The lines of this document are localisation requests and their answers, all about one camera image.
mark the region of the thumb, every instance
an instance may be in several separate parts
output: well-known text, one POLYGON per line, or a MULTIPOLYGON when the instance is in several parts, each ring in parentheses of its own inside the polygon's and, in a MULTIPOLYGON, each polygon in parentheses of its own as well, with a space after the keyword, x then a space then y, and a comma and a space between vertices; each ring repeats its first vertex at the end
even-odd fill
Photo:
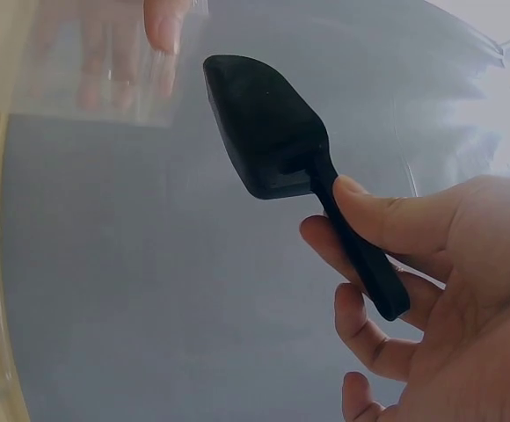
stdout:
POLYGON ((335 181, 333 194, 359 235, 398 254, 444 249, 462 197, 455 187, 425 198, 376 198, 344 176, 335 181))
POLYGON ((176 55, 180 49, 183 20, 192 0, 144 0, 144 24, 151 46, 176 55))

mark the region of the finger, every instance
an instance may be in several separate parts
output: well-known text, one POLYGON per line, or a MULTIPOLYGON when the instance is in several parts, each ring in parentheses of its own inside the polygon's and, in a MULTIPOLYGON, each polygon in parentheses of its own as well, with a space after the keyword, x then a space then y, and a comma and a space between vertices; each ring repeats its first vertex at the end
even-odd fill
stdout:
POLYGON ((122 19, 113 24, 113 104, 127 110, 135 100, 140 60, 138 21, 122 19))
POLYGON ((101 21, 100 9, 82 1, 82 77, 77 92, 77 102, 85 110, 98 110, 101 106, 100 79, 106 60, 106 24, 101 21))
POLYGON ((34 27, 33 60, 34 71, 28 78, 28 95, 41 98, 47 90, 47 59, 58 38, 64 10, 51 1, 40 2, 34 27))
POLYGON ((77 19, 77 3, 71 1, 40 0, 35 23, 36 58, 47 58, 57 41, 62 24, 77 19))
MULTIPOLYGON (((361 278, 347 259, 329 220, 317 215, 310 217, 302 222, 300 231, 303 239, 325 262, 365 291, 361 278)), ((442 290, 430 281, 411 273, 398 272, 398 276, 404 283, 411 302, 410 310, 402 316, 402 319, 424 330, 434 304, 441 297, 442 290)))
POLYGON ((374 401, 367 378, 357 372, 343 379, 343 418, 346 422, 392 422, 395 413, 374 401))
POLYGON ((192 0, 144 0, 144 23, 152 47, 176 55, 192 0))
MULTIPOLYGON (((351 178, 344 180, 345 188, 354 193, 367 194, 367 190, 351 178)), ((402 264, 428 275, 438 281, 446 282, 452 271, 452 264, 445 251, 438 251, 435 254, 426 255, 403 255, 390 254, 402 264)))
POLYGON ((342 284, 335 292, 335 329, 369 371, 407 381, 417 343, 386 336, 367 318, 362 293, 352 284, 342 284))
POLYGON ((445 249, 461 190, 455 186, 425 198, 383 199, 356 193, 346 177, 333 186, 343 216, 357 233, 386 251, 405 255, 445 249))

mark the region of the fingernail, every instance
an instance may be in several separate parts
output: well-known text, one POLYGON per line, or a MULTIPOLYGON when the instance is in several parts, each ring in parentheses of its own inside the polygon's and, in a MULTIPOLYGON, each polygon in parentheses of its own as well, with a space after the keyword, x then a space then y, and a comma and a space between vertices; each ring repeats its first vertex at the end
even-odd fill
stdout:
POLYGON ((348 178, 347 176, 339 176, 337 178, 337 183, 339 183, 346 191, 350 193, 366 193, 367 191, 359 185, 357 182, 348 178))
POLYGON ((182 28, 183 19, 178 16, 169 16, 159 22, 157 37, 166 53, 171 55, 179 53, 182 28))

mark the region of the hand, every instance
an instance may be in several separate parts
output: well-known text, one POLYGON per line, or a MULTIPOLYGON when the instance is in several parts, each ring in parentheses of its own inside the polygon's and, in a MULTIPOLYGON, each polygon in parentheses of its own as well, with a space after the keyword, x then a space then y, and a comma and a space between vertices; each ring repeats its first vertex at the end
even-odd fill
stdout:
MULTIPOLYGON (((112 38, 113 104, 128 109, 135 98, 140 55, 138 28, 143 19, 153 48, 168 54, 154 89, 169 97, 173 91, 182 23, 192 0, 41 0, 36 21, 35 60, 45 68, 60 28, 81 21, 82 66, 77 104, 85 110, 101 107, 108 34, 112 38)), ((46 72, 35 72, 31 95, 46 90, 46 72)))
POLYGON ((373 373, 405 382, 384 409, 366 377, 343 384, 346 421, 510 421, 510 179, 479 177, 425 198, 378 199, 348 178, 334 186, 353 228, 408 267, 412 301, 403 319, 418 343, 388 338, 367 318, 362 284, 325 217, 302 223, 303 238, 351 283, 335 294, 343 342, 373 373))

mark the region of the black spatula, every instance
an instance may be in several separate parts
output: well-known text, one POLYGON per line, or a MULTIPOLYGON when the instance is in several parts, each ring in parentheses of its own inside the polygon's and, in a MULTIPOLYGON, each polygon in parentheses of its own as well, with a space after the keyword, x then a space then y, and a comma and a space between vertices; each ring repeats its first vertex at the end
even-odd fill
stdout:
POLYGON ((204 62, 208 97, 229 158, 247 190, 268 200, 314 193, 380 314, 393 321, 410 299, 386 255, 357 235, 333 198, 338 176, 324 123, 288 81, 241 56, 204 62))

